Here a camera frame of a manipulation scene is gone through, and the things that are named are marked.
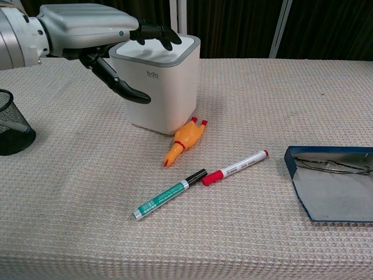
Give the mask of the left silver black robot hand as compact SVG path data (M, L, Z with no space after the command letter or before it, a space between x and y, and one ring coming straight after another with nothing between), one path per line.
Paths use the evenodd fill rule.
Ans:
M127 41L144 45L152 39L167 51L181 44L181 38L170 27L97 3L45 4L40 6L37 18L46 32L50 55L79 60L113 92L139 104L149 104L150 96L130 87L105 62L109 49Z

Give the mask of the white square bin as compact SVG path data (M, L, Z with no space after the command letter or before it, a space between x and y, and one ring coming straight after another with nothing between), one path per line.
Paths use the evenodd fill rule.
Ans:
M200 39L180 35L181 44L167 51L156 40L117 44L109 50L120 79L150 97L150 103L125 101L127 119L134 125L173 135L196 107Z

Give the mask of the blue tray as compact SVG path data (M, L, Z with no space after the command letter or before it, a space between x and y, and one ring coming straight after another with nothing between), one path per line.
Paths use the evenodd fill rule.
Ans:
M373 173L334 174L303 169L294 158L335 160L373 169L373 147L289 146L284 155L295 193L310 220L373 223Z

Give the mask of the black mesh pen holder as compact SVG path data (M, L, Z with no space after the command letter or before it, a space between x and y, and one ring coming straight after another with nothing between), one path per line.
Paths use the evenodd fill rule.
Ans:
M25 150L35 138L36 132L16 107L13 94L0 89L0 156Z

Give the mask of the yellow rubber chicken toy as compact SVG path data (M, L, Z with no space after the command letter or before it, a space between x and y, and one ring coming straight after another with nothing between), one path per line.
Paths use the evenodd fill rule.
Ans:
M193 116L188 123L176 131L173 144L164 157L164 167L171 166L183 151L194 146L200 139L208 120L202 120L200 125L197 125L197 120L198 118Z

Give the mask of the green marker with black cap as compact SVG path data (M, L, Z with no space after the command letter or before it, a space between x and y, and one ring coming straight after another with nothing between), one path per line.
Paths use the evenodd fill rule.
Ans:
M144 204L138 206L132 212L133 217L135 218L136 221L139 221L145 216L148 216L148 214L152 213L154 210L161 207L169 200L180 195L182 192L187 190L192 184L204 178L206 175L207 175L206 169L201 169L197 171L196 173L190 175L189 177L181 180L174 186L163 191L162 193L148 200Z

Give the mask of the beige waffle-weave tablecloth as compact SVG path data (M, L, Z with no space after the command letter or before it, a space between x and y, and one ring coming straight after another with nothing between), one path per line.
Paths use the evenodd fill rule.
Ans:
M291 145L373 146L373 61L203 59L198 81L207 127L164 167L172 138L133 126L80 62L0 72L37 134L0 156L0 280L373 280L373 224L310 221L283 159ZM133 217L199 170L264 149Z

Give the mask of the white marker with red cap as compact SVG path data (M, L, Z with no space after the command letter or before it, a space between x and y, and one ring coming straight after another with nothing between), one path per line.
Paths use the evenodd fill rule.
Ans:
M269 156L269 153L266 149L260 150L257 153L250 155L248 158L243 159L235 164L218 169L213 173L208 174L202 179L202 184L204 186L209 186L219 180L224 179L225 177L231 176L236 172L239 172L247 167L250 167Z

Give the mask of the dark curtain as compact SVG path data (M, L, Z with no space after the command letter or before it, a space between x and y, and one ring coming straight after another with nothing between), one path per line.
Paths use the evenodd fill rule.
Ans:
M97 3L159 25L170 0L20 0L35 16L44 4ZM188 34L202 58L267 58L283 0L186 0ZM373 0L293 0L277 58L373 61Z

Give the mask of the white metal frame post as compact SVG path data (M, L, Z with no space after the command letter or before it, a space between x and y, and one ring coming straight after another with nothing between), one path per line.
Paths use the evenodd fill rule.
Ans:
M177 0L178 32L187 34L187 0Z
M282 36L286 27L287 19L291 10L293 0L283 0L279 13L272 45L270 48L269 58L276 58L281 44Z

